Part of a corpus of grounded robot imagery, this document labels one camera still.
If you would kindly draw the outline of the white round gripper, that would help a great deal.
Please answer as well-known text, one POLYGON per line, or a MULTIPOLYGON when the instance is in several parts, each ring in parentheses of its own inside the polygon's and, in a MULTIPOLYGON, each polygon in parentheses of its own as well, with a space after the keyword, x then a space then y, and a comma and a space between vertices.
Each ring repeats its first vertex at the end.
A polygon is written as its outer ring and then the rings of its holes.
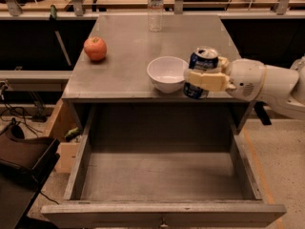
POLYGON ((209 92, 227 92, 236 99, 252 101, 260 93, 265 76, 266 66, 260 61, 251 59, 228 60, 218 57, 218 67, 224 73, 201 73, 187 69, 184 79, 187 83, 209 92))

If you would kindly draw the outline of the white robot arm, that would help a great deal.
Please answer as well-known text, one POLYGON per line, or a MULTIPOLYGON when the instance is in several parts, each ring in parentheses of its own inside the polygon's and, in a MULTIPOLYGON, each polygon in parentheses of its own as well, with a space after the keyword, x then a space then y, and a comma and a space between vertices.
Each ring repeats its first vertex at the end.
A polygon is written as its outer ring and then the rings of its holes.
POLYGON ((216 69, 187 69, 184 78, 205 91, 227 92, 243 101, 262 101, 280 115, 305 119, 303 58, 285 69, 252 59, 230 62, 221 57, 216 69))

